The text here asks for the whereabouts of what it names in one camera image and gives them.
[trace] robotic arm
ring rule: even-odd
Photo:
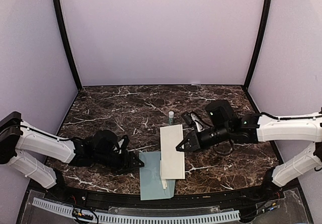
[[[322,112],[301,116],[275,117],[268,113],[237,117],[226,100],[211,102],[205,108],[213,126],[201,130],[202,120],[195,113],[182,117],[194,128],[176,147],[180,152],[197,152],[229,140],[233,143],[258,143],[270,140],[308,140],[312,143],[288,162],[269,169],[262,191],[275,192],[289,181],[322,166]]]
[[[144,166],[133,152],[126,150],[128,143],[128,136],[118,141],[116,134],[109,130],[100,130],[85,139],[58,137],[23,121],[19,112],[13,112],[0,121],[0,164],[17,169],[46,189],[57,184],[63,186],[62,174],[45,166],[25,150],[72,166],[89,167],[98,163],[124,173]]]

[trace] dark marble tabletop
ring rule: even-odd
[[[227,99],[237,114],[253,112],[240,86],[112,86],[85,87],[75,100],[59,133],[87,137],[109,129],[119,137],[130,137],[130,151],[160,150],[159,128],[168,125],[168,112],[175,112],[175,124],[183,124],[184,111],[195,111],[205,121],[204,107],[212,100]],[[223,143],[219,147],[228,148]],[[213,149],[186,154],[186,179],[177,180],[176,194],[197,194],[241,189],[261,184],[264,173],[278,165],[269,142],[236,144],[229,156]],[[48,166],[62,171],[68,186],[123,194],[139,194],[139,171],[113,175],[108,168],[73,167],[48,158]]]

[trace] bottle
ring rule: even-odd
[[[175,117],[175,113],[173,111],[169,112],[169,126],[173,125],[173,118]]]

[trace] white wall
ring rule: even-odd
[[[322,106],[322,0],[272,0],[250,93],[262,111],[306,114]],[[308,145],[279,141],[284,161]],[[316,223],[322,222],[322,174],[300,177]]]
[[[243,84],[264,0],[61,0],[89,85]]]
[[[56,133],[76,95],[52,0],[0,0],[0,119]],[[0,223],[16,222],[29,180],[0,166]]]

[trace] black pole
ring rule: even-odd
[[[264,0],[264,6],[263,6],[263,11],[262,11],[262,17],[261,17],[261,22],[260,22],[260,27],[258,29],[258,34],[257,34],[257,39],[253,51],[253,56],[252,60],[250,63],[250,67],[247,72],[246,80],[244,83],[244,87],[248,89],[248,87],[251,84],[252,77],[255,71],[256,63],[258,60],[258,56],[260,54],[263,38],[264,38],[264,33],[265,33],[265,28],[266,28],[266,23],[267,23],[267,18],[268,18],[268,12],[270,10],[270,5],[271,5],[271,0]]]
[[[55,7],[55,12],[56,12],[56,17],[57,17],[57,22],[58,22],[58,27],[60,31],[60,36],[62,43],[64,45],[66,57],[68,60],[69,68],[72,73],[72,77],[74,78],[76,87],[78,90],[82,89],[82,84],[79,79],[79,75],[76,69],[75,61],[71,53],[70,45],[69,45],[69,40],[67,36],[67,31],[65,28],[65,23],[64,23],[64,18],[62,16],[62,10],[61,10],[61,5],[60,5],[60,0],[53,0],[54,2],[54,7]]]

